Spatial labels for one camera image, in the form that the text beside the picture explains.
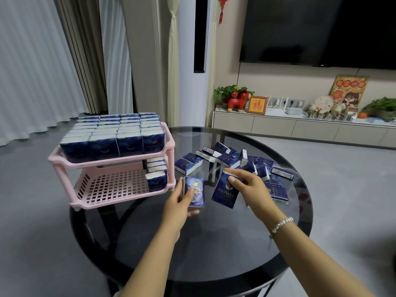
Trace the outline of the person's left hand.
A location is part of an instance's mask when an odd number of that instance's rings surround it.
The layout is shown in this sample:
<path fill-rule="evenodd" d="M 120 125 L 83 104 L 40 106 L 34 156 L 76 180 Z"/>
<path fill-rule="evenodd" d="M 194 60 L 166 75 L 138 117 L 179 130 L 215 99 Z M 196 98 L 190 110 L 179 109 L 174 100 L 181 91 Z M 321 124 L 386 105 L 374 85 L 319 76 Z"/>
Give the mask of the person's left hand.
<path fill-rule="evenodd" d="M 200 213 L 199 209 L 192 209 L 185 206 L 185 196 L 181 200 L 180 194 L 183 187 L 183 178 L 181 177 L 165 202 L 160 230 L 166 233 L 171 242 L 176 243 L 180 237 L 180 231 L 184 226 L 186 219 Z M 194 189 L 189 189 L 186 194 L 194 194 Z"/>

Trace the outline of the person's right hand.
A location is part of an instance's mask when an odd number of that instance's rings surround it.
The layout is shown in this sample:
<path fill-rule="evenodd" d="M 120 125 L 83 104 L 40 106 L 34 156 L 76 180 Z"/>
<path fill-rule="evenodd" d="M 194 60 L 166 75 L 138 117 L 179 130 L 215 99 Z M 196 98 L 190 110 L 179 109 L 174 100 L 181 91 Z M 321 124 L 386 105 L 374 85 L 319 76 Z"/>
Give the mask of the person's right hand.
<path fill-rule="evenodd" d="M 233 185 L 242 194 L 255 216 L 267 226 L 284 218 L 284 214 L 270 197 L 264 182 L 255 174 L 242 169 L 226 168 L 225 172 L 244 179 L 244 185 Z"/>

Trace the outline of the person's left forearm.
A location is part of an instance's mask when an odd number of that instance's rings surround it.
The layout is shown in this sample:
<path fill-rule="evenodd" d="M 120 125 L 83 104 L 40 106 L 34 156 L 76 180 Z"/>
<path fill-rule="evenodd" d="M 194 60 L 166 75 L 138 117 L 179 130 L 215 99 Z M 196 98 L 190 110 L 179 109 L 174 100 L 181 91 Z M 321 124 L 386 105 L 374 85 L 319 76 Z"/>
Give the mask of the person's left forearm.
<path fill-rule="evenodd" d="M 170 261 L 181 227 L 161 225 L 118 297 L 164 297 Z"/>

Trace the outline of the person's right forearm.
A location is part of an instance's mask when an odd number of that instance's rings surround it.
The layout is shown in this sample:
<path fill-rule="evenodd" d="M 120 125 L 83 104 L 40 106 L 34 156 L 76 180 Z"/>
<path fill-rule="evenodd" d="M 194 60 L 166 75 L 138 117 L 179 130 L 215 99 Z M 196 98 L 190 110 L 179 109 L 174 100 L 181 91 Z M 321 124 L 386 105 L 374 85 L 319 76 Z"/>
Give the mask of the person's right forearm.
<path fill-rule="evenodd" d="M 308 297 L 375 297 L 287 217 L 267 229 Z"/>

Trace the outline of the pile of blue packets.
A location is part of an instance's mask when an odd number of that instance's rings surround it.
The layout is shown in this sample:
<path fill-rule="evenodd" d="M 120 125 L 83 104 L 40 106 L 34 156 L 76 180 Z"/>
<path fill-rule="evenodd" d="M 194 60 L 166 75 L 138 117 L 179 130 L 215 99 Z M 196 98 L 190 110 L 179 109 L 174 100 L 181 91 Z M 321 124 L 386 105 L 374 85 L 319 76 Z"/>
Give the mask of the pile of blue packets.
<path fill-rule="evenodd" d="M 287 189 L 282 186 L 280 177 L 292 181 L 294 174 L 279 167 L 275 167 L 273 160 L 261 156 L 249 156 L 247 150 L 242 149 L 237 152 L 221 142 L 216 142 L 213 148 L 203 146 L 195 153 L 188 153 L 176 160 L 175 170 L 186 176 L 199 168 L 203 162 L 208 161 L 212 164 L 220 164 L 224 168 L 242 169 L 257 175 L 264 182 L 271 198 L 283 204 L 288 204 L 289 197 Z"/>

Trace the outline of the round black glass table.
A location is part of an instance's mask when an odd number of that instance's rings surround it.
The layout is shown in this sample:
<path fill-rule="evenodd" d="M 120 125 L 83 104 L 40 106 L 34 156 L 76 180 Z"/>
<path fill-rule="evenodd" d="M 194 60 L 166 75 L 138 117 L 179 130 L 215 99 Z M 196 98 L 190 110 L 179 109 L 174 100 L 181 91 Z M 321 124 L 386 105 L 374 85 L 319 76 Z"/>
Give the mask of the round black glass table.
<path fill-rule="evenodd" d="M 172 127 L 175 159 L 217 141 L 250 156 L 274 161 L 274 167 L 295 175 L 280 179 L 289 202 L 280 209 L 307 235 L 313 224 L 313 206 L 297 170 L 264 143 L 231 131 L 206 127 Z M 288 268 L 269 232 L 241 195 L 232 209 L 211 200 L 223 167 L 204 161 L 192 173 L 205 179 L 205 207 L 188 218 L 175 245 L 165 297 L 245 296 L 270 290 Z M 70 208 L 74 236 L 85 255 L 107 278 L 110 295 L 126 284 L 158 229 L 169 192 L 92 210 Z"/>

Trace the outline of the gold framed red picture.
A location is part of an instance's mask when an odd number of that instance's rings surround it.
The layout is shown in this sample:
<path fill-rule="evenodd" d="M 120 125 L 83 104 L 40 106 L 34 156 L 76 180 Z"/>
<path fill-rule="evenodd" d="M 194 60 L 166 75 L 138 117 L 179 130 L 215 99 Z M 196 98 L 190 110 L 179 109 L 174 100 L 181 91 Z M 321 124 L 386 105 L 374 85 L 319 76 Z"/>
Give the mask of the gold framed red picture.
<path fill-rule="evenodd" d="M 251 96 L 249 98 L 246 112 L 250 114 L 265 115 L 269 103 L 269 97 Z"/>

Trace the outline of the beige television cabinet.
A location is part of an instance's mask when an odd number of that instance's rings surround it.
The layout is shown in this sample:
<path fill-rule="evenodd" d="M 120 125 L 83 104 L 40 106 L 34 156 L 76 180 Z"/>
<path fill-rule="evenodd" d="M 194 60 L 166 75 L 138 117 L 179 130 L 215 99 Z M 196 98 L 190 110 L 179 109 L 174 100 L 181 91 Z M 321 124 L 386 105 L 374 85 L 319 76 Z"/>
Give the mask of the beige television cabinet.
<path fill-rule="evenodd" d="M 374 124 L 367 119 L 307 119 L 303 114 L 288 115 L 272 108 L 266 115 L 257 115 L 228 112 L 218 105 L 213 111 L 212 127 L 253 136 L 396 150 L 396 124 Z"/>

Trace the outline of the red horse figurine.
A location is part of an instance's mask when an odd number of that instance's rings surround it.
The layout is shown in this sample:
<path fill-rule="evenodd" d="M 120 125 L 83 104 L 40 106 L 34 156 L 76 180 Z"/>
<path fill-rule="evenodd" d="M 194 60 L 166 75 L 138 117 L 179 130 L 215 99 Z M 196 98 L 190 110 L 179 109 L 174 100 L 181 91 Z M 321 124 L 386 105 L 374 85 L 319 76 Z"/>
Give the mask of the red horse figurine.
<path fill-rule="evenodd" d="M 227 102 L 227 111 L 232 112 L 234 108 L 237 108 L 238 113 L 242 113 L 245 109 L 246 102 L 251 97 L 250 92 L 233 92 L 230 94 L 230 99 Z"/>

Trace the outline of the pink plastic two-tier rack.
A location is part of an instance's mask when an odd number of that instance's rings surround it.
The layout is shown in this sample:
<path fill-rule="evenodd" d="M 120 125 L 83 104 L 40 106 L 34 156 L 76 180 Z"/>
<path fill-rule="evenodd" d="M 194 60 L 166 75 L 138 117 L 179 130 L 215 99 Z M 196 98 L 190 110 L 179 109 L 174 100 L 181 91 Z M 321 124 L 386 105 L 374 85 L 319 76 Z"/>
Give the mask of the pink plastic two-tier rack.
<path fill-rule="evenodd" d="M 176 144 L 167 124 L 161 122 L 161 127 L 165 132 L 165 146 L 152 154 L 74 164 L 62 155 L 58 145 L 48 160 L 61 181 L 69 205 L 76 211 L 89 210 L 173 191 L 176 186 Z M 149 192 L 143 160 L 160 156 L 164 157 L 167 166 L 167 183 L 162 190 Z"/>

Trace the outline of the white router with antennas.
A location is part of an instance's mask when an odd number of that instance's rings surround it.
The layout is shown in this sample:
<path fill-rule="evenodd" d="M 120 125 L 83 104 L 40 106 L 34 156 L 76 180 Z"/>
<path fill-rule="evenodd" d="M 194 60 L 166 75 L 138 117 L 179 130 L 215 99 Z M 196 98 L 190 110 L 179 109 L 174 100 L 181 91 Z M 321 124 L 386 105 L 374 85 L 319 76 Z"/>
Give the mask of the white router with antennas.
<path fill-rule="evenodd" d="M 269 96 L 267 108 L 274 108 L 274 109 L 281 109 L 283 111 L 286 110 L 286 108 L 289 106 L 291 99 L 289 97 L 281 97 L 281 98 L 276 98 Z"/>

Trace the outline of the green leafy plant with flowers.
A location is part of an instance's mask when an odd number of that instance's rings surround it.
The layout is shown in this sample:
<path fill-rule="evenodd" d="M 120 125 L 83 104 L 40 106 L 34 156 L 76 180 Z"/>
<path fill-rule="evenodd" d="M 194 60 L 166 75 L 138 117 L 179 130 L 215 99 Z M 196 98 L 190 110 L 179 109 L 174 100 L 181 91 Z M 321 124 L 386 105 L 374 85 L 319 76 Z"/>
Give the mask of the green leafy plant with flowers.
<path fill-rule="evenodd" d="M 219 86 L 213 92 L 215 104 L 228 103 L 230 99 L 240 99 L 241 95 L 245 94 L 248 98 L 254 95 L 254 91 L 249 91 L 247 87 L 239 87 L 238 85 L 228 85 L 225 87 Z"/>

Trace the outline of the white box device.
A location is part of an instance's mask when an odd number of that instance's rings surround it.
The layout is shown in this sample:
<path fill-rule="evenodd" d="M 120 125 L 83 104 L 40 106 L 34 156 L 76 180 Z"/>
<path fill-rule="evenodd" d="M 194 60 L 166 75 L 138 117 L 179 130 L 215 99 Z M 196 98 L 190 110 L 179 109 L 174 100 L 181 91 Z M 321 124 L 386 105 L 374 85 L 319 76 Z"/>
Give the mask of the white box device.
<path fill-rule="evenodd" d="M 301 115 L 303 113 L 303 107 L 305 100 L 300 99 L 288 99 L 284 106 L 284 112 L 288 115 Z"/>

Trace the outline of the white standing air conditioner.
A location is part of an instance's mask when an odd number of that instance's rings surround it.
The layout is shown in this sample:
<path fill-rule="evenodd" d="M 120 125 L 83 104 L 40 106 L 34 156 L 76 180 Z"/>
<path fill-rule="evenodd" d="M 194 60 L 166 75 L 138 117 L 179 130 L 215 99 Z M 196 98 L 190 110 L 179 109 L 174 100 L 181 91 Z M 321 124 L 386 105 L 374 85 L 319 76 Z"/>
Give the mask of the white standing air conditioner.
<path fill-rule="evenodd" d="M 209 104 L 212 22 L 217 0 L 180 0 L 177 11 L 179 40 L 179 124 L 205 126 Z"/>

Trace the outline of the rows of blue packets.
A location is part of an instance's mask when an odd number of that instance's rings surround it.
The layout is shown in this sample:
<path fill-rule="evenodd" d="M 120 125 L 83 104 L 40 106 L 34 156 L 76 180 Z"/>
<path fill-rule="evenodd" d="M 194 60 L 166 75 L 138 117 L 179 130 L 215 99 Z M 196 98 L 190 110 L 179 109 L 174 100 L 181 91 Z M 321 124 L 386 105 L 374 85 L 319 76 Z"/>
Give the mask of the rows of blue packets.
<path fill-rule="evenodd" d="M 84 116 L 62 138 L 62 155 L 71 163 L 160 152 L 166 132 L 154 112 Z"/>

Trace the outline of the row of small figurines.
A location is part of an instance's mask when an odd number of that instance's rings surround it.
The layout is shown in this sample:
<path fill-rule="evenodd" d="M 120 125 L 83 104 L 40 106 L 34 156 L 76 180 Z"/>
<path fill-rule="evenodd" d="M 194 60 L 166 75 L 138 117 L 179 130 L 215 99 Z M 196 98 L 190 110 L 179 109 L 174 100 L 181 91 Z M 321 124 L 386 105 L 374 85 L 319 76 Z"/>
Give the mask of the row of small figurines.
<path fill-rule="evenodd" d="M 344 109 L 340 112 L 326 111 L 321 112 L 319 109 L 309 110 L 305 113 L 304 117 L 307 119 L 318 119 L 322 121 L 340 121 L 340 122 L 352 122 L 357 118 L 358 110 L 357 109 Z"/>

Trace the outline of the round decorative plate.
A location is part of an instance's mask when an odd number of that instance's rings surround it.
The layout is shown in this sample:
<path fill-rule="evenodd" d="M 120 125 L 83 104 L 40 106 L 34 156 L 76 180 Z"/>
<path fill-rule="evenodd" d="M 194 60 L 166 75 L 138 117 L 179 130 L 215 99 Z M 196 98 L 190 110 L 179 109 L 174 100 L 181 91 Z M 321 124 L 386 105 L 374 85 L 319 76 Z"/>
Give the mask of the round decorative plate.
<path fill-rule="evenodd" d="M 320 114 L 331 111 L 334 106 L 334 99 L 329 95 L 321 95 L 311 103 L 311 111 L 319 111 Z"/>

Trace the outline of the cream tied curtain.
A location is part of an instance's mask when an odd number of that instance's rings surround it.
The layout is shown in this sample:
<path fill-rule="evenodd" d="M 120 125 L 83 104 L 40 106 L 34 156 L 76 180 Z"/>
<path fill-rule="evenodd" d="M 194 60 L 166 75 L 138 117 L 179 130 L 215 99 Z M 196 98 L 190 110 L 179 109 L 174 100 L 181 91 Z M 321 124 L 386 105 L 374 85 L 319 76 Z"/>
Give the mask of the cream tied curtain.
<path fill-rule="evenodd" d="M 170 127 L 179 126 L 179 36 L 177 12 L 181 0 L 167 0 L 171 15 L 168 43 L 167 120 Z"/>

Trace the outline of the colourful cartoon poster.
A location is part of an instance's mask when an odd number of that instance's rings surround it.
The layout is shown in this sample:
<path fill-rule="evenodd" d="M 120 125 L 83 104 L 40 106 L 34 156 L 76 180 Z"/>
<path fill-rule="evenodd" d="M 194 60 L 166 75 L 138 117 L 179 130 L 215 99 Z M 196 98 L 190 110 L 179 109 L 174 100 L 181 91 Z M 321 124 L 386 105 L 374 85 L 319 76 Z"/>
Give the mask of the colourful cartoon poster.
<path fill-rule="evenodd" d="M 358 108 L 368 81 L 369 77 L 339 75 L 334 80 L 329 96 L 337 104 Z"/>

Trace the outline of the narrow white sheer curtain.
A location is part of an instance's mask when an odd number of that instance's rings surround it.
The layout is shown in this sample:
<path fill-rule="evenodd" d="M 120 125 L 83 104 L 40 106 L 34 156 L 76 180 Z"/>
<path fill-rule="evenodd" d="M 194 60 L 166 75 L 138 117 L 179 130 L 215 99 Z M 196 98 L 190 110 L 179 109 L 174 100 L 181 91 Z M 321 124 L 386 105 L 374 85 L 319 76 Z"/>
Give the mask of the narrow white sheer curtain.
<path fill-rule="evenodd" d="M 98 0 L 109 114 L 132 114 L 133 81 L 121 0 Z"/>

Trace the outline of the green potted plant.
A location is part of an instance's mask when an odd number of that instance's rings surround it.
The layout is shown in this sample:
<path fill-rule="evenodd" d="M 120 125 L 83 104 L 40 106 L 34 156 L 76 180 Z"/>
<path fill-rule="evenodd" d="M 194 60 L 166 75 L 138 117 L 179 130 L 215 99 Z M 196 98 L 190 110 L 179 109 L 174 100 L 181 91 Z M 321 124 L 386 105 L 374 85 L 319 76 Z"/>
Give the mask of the green potted plant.
<path fill-rule="evenodd" d="M 383 97 L 373 100 L 361 111 L 367 113 L 370 117 L 380 118 L 385 122 L 391 122 L 396 119 L 396 98 Z"/>

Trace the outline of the black flat television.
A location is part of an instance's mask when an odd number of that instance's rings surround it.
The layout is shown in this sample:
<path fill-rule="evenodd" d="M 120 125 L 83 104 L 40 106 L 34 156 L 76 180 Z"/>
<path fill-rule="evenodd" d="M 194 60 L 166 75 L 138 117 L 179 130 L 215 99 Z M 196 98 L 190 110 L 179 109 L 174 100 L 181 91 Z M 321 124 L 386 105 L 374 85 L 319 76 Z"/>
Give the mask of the black flat television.
<path fill-rule="evenodd" d="M 240 62 L 396 70 L 396 0 L 248 0 Z"/>

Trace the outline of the red hanging knot ornament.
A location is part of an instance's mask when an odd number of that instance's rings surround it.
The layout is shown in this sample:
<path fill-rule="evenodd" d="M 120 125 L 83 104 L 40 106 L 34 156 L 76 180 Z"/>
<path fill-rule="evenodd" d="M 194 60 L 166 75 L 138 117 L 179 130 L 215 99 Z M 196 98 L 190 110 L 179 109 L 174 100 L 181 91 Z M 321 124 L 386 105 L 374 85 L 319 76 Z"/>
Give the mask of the red hanging knot ornament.
<path fill-rule="evenodd" d="M 225 4 L 228 0 L 218 0 L 219 5 L 220 5 L 220 16 L 219 16 L 219 25 L 222 24 L 223 21 L 223 12 L 225 8 Z"/>

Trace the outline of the beige pleated curtain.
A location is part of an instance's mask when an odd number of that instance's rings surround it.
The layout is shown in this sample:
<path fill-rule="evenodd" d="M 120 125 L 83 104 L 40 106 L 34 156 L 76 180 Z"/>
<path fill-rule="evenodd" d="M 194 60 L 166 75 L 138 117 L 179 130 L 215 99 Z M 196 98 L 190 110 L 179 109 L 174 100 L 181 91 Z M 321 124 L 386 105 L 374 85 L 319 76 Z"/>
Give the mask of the beige pleated curtain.
<path fill-rule="evenodd" d="M 108 112 L 99 0 L 54 0 L 90 114 Z"/>

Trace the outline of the wide white sheer curtain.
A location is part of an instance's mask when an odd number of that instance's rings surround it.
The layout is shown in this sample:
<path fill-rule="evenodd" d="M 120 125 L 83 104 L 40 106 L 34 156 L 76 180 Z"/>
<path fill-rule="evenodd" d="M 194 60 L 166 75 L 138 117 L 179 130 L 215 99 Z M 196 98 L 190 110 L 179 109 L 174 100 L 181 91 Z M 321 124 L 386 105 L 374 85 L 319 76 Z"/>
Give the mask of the wide white sheer curtain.
<path fill-rule="evenodd" d="M 88 108 L 54 0 L 0 0 L 0 146 Z"/>

